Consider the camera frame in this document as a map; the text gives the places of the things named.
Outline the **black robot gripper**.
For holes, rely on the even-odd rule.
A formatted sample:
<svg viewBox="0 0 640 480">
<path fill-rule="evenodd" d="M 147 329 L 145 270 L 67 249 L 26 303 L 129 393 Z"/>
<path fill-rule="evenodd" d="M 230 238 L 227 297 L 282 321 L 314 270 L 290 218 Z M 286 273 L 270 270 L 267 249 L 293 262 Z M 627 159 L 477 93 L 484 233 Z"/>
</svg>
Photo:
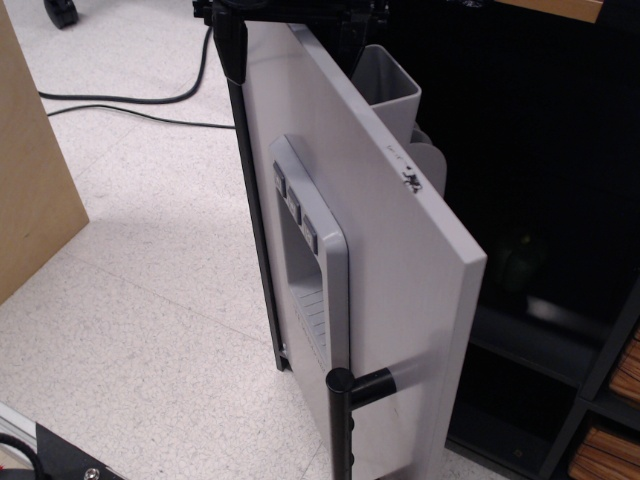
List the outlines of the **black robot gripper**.
<svg viewBox="0 0 640 480">
<path fill-rule="evenodd" d="M 193 1 L 196 18 L 213 24 L 224 74 L 234 84 L 246 80 L 248 30 L 244 20 L 276 23 L 340 21 L 338 65 L 353 70 L 369 33 L 370 20 L 385 22 L 388 1 Z"/>
</svg>

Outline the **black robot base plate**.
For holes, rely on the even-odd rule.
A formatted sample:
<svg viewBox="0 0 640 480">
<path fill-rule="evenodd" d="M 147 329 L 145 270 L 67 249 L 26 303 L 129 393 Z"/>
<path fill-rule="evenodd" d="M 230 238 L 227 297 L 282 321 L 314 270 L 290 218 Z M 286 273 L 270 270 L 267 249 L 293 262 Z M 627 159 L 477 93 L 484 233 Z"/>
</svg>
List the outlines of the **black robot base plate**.
<svg viewBox="0 0 640 480">
<path fill-rule="evenodd" d="M 1 446 L 26 458 L 26 469 L 3 468 L 2 479 L 111 479 L 123 476 L 40 424 L 35 424 L 35 445 L 19 436 L 1 433 Z"/>
</svg>

